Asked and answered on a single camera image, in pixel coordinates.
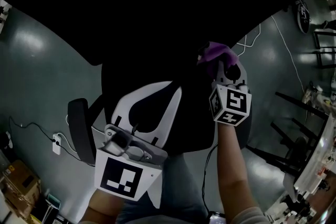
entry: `concrete floor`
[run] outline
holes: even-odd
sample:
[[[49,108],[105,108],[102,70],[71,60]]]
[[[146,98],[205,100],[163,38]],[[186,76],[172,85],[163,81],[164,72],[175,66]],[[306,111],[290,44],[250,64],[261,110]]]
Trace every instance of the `concrete floor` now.
[[[311,30],[314,25],[331,19],[326,0],[306,2],[312,18]],[[311,54],[315,50],[313,35],[300,32],[291,11],[280,11],[274,18],[292,53],[303,86],[313,81],[329,91],[333,70],[316,68],[316,56]],[[257,33],[258,27],[248,34],[247,44]],[[241,46],[234,47],[235,52],[242,50]],[[288,119],[295,117],[304,122],[306,114],[274,95],[279,91],[301,99],[303,93],[288,51],[271,18],[261,23],[261,35],[252,48],[246,48],[240,60],[248,72],[248,84],[253,95],[254,115],[249,145],[284,156],[287,149],[279,144],[280,136],[270,123],[275,121],[294,138],[299,133]],[[70,138],[65,122],[68,102],[86,98],[91,104],[101,94],[100,66],[89,65],[52,31],[14,8],[0,36],[0,61],[0,120],[5,124],[11,115],[17,123],[35,121],[47,128],[49,134],[62,131]],[[308,124],[318,130],[319,123],[311,117]],[[95,125],[101,130],[104,128],[103,114]],[[49,189],[62,201],[61,214],[72,222],[79,221],[94,191],[94,168],[65,152],[60,156],[53,153],[50,141],[35,127],[22,130],[12,126],[12,129],[12,140],[18,155],[40,176],[43,189]],[[103,135],[93,134],[99,146]],[[208,152],[185,154],[200,191]],[[266,210],[284,192],[283,173],[248,150],[243,150],[243,155],[252,192],[262,210]],[[208,165],[205,193],[209,209],[222,212],[216,151]]]

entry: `forearm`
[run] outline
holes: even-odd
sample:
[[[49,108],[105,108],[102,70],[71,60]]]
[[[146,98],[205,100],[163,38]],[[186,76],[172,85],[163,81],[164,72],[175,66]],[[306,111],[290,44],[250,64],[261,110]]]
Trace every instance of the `forearm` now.
[[[81,221],[92,221],[99,224],[115,222],[124,204],[124,199],[97,189]]]
[[[218,124],[218,180],[222,185],[247,181],[245,161],[241,153],[235,128]]]
[[[217,166],[219,193],[227,223],[230,223],[240,212],[256,206],[233,126],[218,124]]]

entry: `sleeve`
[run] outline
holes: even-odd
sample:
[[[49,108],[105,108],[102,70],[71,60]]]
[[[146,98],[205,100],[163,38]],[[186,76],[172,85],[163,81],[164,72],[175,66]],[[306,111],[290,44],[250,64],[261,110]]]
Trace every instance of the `sleeve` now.
[[[269,224],[259,207],[251,207],[240,212],[231,222],[232,224]]]

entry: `jeans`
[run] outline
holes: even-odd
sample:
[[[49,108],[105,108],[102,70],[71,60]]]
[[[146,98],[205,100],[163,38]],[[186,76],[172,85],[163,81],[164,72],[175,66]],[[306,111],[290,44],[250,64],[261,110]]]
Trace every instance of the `jeans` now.
[[[138,201],[125,200],[117,223],[127,223],[148,216],[165,215],[191,223],[204,223],[207,211],[200,189],[191,175],[183,155],[168,157],[162,171],[161,205],[156,209],[146,192]]]

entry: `black and white marker cube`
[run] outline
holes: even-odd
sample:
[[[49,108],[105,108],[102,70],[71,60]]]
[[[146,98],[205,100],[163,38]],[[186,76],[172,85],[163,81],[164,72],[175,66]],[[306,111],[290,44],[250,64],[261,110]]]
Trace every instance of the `black and white marker cube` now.
[[[209,98],[214,121],[239,125],[250,115],[251,97],[247,92],[217,84]]]
[[[110,194],[137,201],[161,174],[159,165],[133,161],[97,150],[94,186]]]

